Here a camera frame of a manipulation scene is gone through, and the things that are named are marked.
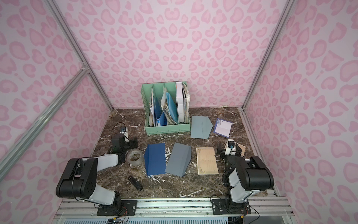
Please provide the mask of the cream lined letter paper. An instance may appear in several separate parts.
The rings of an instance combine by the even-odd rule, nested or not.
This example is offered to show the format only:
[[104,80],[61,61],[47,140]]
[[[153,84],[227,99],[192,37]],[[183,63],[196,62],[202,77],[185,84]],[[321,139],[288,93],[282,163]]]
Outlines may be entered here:
[[236,154],[237,156],[242,156],[242,157],[245,157],[245,154],[246,154],[246,147],[241,145],[241,144],[236,144]]

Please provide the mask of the white letter paper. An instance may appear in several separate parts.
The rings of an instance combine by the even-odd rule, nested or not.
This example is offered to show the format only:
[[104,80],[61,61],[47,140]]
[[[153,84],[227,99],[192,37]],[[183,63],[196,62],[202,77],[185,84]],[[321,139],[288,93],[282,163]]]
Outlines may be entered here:
[[232,125],[233,122],[231,121],[217,119],[213,132],[217,135],[223,136],[225,138],[229,138]]

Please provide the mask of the dark blue envelope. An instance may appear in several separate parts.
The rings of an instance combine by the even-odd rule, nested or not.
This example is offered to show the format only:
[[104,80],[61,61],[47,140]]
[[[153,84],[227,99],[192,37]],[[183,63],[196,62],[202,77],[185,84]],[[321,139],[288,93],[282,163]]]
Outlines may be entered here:
[[147,176],[161,175],[166,170],[165,143],[149,144],[145,150],[145,169]]

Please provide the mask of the light teal envelope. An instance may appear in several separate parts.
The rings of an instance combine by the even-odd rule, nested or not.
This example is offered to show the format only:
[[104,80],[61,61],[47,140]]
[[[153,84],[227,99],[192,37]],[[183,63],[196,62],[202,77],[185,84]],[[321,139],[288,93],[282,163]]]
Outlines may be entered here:
[[193,116],[191,126],[191,138],[208,139],[213,128],[209,117]]

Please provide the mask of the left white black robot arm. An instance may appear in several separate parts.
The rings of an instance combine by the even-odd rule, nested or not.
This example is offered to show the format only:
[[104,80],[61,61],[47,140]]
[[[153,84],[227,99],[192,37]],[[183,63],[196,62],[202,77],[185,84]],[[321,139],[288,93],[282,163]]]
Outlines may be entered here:
[[120,194],[97,184],[97,173],[122,164],[128,150],[138,147],[138,139],[129,139],[123,133],[112,137],[109,153],[97,157],[72,158],[57,184],[60,198],[85,200],[102,207],[122,209]]

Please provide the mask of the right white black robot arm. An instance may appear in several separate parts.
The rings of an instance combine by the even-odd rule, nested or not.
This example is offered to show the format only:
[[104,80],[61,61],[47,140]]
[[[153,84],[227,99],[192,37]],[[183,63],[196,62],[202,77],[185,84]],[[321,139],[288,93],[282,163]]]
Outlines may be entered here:
[[227,155],[220,148],[217,154],[224,160],[222,181],[228,189],[228,204],[245,203],[253,195],[274,187],[274,177],[260,157],[245,159],[237,153]]

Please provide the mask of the clear tape roll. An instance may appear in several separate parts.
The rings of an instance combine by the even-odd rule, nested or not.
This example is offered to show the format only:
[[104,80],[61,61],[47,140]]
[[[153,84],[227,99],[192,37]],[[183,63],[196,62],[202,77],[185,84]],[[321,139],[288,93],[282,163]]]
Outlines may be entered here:
[[132,149],[127,153],[125,161],[130,166],[139,166],[144,162],[144,155],[139,149]]

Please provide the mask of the small black device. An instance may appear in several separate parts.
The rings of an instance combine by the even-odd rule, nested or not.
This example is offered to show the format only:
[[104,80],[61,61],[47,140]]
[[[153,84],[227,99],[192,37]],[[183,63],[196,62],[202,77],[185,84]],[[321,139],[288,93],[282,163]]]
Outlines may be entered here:
[[137,179],[135,179],[132,175],[128,177],[128,180],[138,191],[143,190],[142,184]]

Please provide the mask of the small blue box in organizer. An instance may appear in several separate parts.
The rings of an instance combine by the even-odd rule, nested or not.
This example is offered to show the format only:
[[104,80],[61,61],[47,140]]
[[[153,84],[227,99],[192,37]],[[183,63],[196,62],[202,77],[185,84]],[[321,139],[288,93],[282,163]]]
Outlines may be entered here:
[[161,113],[161,115],[159,116],[159,118],[156,119],[157,121],[157,126],[162,127],[162,126],[167,126],[167,118],[164,112]]

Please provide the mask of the green file organizer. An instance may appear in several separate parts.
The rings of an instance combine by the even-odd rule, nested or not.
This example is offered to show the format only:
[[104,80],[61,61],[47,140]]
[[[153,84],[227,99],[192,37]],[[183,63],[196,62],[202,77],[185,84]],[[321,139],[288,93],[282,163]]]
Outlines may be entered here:
[[[166,92],[170,93],[176,106],[176,82],[143,84],[141,95],[145,109],[145,130],[148,135],[189,132],[191,129],[189,123],[176,125],[172,120],[167,105]],[[167,126],[157,126],[156,119],[164,112],[167,118]]]

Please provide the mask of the white folder in organizer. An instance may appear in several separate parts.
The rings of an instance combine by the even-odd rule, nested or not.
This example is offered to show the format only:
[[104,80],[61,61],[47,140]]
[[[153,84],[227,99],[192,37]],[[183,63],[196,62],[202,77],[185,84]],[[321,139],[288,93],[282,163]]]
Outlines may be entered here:
[[180,124],[185,123],[185,111],[184,111],[184,95],[182,82],[176,82],[176,100],[178,110],[178,121]]

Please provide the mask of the stack of papers right slot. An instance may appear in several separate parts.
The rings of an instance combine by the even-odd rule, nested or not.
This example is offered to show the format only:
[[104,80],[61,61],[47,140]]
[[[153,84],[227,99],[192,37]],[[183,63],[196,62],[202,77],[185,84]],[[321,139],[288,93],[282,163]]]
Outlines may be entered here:
[[184,111],[185,111],[185,123],[189,123],[189,104],[190,104],[190,93],[186,84],[182,84],[183,96],[184,96]]

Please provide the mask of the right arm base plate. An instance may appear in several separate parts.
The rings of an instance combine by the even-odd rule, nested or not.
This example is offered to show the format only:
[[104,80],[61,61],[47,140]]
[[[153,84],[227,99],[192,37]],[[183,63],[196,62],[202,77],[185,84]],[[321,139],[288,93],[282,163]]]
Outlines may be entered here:
[[214,198],[210,199],[214,215],[243,215],[251,214],[248,202],[234,203],[229,199]]

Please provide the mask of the aluminium front rail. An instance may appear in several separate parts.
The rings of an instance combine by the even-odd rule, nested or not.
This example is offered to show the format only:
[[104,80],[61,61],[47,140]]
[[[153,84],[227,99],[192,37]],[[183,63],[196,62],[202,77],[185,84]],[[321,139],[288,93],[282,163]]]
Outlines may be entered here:
[[[293,216],[285,197],[253,197],[251,214],[246,217]],[[135,215],[130,218],[214,217],[209,198],[140,198]],[[60,218],[97,218],[97,209],[90,202],[64,199],[55,214]]]

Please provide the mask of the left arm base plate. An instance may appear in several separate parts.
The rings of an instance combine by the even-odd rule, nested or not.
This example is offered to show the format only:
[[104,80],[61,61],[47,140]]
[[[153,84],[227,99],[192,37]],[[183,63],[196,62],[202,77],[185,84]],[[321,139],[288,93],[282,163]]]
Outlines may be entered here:
[[99,205],[97,216],[134,216],[137,204],[137,200],[122,200],[119,205]]

